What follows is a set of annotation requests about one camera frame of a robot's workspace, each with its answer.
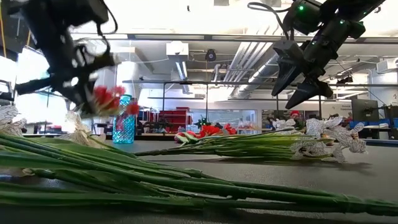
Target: window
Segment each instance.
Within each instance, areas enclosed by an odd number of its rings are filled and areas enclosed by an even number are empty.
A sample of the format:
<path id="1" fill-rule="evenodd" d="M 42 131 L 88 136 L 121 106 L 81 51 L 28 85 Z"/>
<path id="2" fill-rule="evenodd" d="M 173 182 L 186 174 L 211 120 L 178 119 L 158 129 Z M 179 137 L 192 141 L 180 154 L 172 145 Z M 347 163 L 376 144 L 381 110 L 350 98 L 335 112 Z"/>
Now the window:
<path id="1" fill-rule="evenodd" d="M 206 117 L 206 110 L 191 110 L 193 123 L 199 119 Z M 244 123 L 256 124 L 255 110 L 208 110 L 208 122 L 212 124 L 220 123 L 224 126 L 230 124 L 234 128 L 238 128 Z M 196 125 L 192 126 L 192 131 L 199 132 Z"/>

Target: monitor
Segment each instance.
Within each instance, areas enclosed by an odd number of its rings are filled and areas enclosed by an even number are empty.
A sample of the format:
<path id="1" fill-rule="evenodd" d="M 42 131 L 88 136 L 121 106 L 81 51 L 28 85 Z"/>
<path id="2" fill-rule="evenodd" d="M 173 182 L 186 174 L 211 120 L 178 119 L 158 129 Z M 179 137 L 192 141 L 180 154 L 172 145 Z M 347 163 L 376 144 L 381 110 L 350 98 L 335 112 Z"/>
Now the monitor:
<path id="1" fill-rule="evenodd" d="M 351 100 L 354 121 L 379 121 L 377 100 Z"/>

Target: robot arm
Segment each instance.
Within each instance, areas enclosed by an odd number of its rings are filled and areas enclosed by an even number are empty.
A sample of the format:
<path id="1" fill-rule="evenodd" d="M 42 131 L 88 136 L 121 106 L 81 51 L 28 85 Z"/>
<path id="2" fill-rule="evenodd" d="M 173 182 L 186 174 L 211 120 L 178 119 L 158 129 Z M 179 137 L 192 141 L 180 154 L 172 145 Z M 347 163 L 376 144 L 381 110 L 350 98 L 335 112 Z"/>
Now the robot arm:
<path id="1" fill-rule="evenodd" d="M 337 51 L 348 37 L 359 38 L 366 29 L 361 19 L 373 12 L 385 0 L 296 0 L 286 14 L 285 30 L 297 30 L 308 35 L 316 32 L 311 41 L 299 46 L 294 39 L 281 40 L 274 46 L 279 54 L 279 74 L 272 95 L 278 95 L 301 73 L 305 79 L 286 105 L 290 109 L 314 96 L 330 97 L 333 90 L 318 80 L 325 74 L 325 66 L 337 59 Z"/>
<path id="2" fill-rule="evenodd" d="M 9 14 L 25 20 L 35 46 L 49 63 L 50 77 L 17 84 L 19 95 L 51 87 L 76 105 L 82 113 L 93 113 L 93 88 L 95 80 L 90 74 L 98 69 L 117 64 L 100 25 L 108 21 L 108 7 L 103 0 L 28 0 L 9 8 Z M 84 44 L 75 43 L 69 33 L 70 26 L 80 26 L 93 21 L 98 35 L 107 45 L 102 55 L 92 55 Z M 72 78 L 78 78 L 70 86 Z"/>

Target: blue glass vase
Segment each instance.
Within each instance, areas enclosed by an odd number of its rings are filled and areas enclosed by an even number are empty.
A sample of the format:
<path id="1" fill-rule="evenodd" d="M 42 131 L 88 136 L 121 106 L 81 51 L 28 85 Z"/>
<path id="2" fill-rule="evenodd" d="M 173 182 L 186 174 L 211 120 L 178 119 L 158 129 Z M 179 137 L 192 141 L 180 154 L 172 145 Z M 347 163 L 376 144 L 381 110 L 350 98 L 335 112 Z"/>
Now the blue glass vase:
<path id="1" fill-rule="evenodd" d="M 136 127 L 136 116 L 125 113 L 127 105 L 131 102 L 131 95 L 120 97 L 121 111 L 113 121 L 113 143 L 132 144 L 134 142 L 134 131 Z"/>

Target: workbench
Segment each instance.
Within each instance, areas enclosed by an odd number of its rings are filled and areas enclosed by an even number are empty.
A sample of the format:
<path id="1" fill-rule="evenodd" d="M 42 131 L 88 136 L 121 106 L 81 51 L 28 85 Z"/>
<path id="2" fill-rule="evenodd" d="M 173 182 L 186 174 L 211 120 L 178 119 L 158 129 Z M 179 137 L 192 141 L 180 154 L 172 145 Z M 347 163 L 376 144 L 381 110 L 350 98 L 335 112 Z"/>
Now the workbench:
<path id="1" fill-rule="evenodd" d="M 118 145 L 129 152 L 147 151 L 174 147 L 172 142 L 136 141 L 133 145 Z M 224 178 L 264 184 L 307 187 L 330 192 L 398 201 L 398 148 L 368 147 L 369 154 L 352 154 L 345 150 L 347 164 L 297 164 L 294 166 L 270 166 L 261 162 L 236 161 L 230 163 L 218 156 L 156 156 L 145 159 L 173 166 L 200 169 L 203 172 Z M 39 180 L 35 177 L 9 178 L 2 181 L 60 185 L 56 180 Z M 0 207 L 2 224 L 204 224 L 204 223 L 294 223 L 294 224 L 354 224 L 398 223 L 398 217 L 377 217 L 367 214 L 295 213 L 235 210 L 216 213 L 205 211 L 193 214 L 142 213 L 128 207 L 75 207 L 75 208 L 21 208 Z"/>

